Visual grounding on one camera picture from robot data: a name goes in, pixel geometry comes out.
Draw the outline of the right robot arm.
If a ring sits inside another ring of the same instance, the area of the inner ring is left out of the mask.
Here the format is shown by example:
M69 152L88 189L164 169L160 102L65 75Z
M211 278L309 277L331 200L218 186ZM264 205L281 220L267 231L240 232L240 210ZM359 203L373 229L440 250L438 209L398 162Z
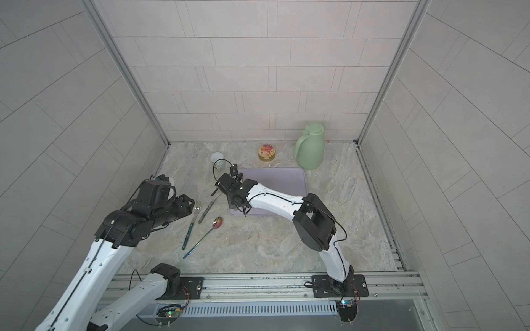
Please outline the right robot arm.
M319 253L327 268L327 285L312 282L314 288L332 292L340 297L353 297L354 270L340 248L335 217L320 198L312 193L305 197L281 193L252 179L243 179L237 166L230 167L216 179L216 189L226 195L232 208L247 214L252 208L267 210L292 221L307 247Z

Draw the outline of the silver fork marbled handle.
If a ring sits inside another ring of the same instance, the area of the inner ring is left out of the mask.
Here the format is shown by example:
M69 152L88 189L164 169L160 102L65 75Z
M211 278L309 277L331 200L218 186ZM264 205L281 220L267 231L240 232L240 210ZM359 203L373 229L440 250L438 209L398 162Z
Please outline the silver fork marbled handle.
M212 199L212 201L208 204L208 206L206 207L205 211L201 214L199 220L198 220L198 224L201 224L204 219L206 218L206 216L208 215L209 211L211 210L211 208L213 207L214 203L216 202L216 200L220 197L220 195L217 195L216 197L214 197Z

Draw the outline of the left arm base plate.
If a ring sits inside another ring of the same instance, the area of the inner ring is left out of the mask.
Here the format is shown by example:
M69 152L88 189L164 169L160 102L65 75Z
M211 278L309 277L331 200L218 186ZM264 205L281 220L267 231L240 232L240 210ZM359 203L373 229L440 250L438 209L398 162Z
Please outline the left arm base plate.
M157 300L197 300L200 299L204 277L181 277L179 282L168 282L165 293Z

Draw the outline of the silver fork green handle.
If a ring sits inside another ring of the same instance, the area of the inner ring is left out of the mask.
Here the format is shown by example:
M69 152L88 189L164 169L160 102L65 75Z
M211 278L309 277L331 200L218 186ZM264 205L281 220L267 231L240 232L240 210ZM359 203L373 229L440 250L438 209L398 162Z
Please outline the silver fork green handle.
M187 230L187 233L186 233L186 237L184 239L184 242L182 244L182 250L185 250L187 245L188 245L188 242L189 242L189 239L190 239L190 236L191 236L191 233L193 231L193 227L195 225L195 222L198 218L198 216L200 215L200 212L201 212L201 209L202 209L202 206L201 206L201 202L200 201L197 201L195 203L195 206L193 208L193 216L192 216L192 219L191 219L191 222L190 222L190 225L189 225L189 228Z

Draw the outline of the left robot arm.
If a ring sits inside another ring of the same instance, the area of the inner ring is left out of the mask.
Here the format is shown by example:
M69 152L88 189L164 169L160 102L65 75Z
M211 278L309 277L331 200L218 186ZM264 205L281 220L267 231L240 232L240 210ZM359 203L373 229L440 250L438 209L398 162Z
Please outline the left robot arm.
M114 275L138 244L191 215L195 205L192 198L178 195L165 175L144 180L136 193L136 198L103 220L86 259L38 330L120 330L154 300L186 292L179 269L160 263L110 306L97 309Z

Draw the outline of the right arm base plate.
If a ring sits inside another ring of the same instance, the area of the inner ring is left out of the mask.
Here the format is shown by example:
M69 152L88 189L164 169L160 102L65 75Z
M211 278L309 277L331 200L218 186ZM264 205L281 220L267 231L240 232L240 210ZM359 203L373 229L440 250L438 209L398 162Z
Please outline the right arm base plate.
M367 282L362 274L349 274L344 282L339 282L327 274L317 274L304 285L312 289L315 298L368 297Z

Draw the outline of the iridescent rainbow spoon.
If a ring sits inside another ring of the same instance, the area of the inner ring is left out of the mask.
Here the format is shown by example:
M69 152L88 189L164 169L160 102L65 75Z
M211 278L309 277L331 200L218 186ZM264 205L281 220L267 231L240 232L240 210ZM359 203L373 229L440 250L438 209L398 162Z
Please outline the iridescent rainbow spoon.
M211 229L183 256L183 259L187 259L189 255L207 238L209 234L212 233L212 231L217 230L220 228L223 224L223 218L222 217L216 217L214 222L212 223Z

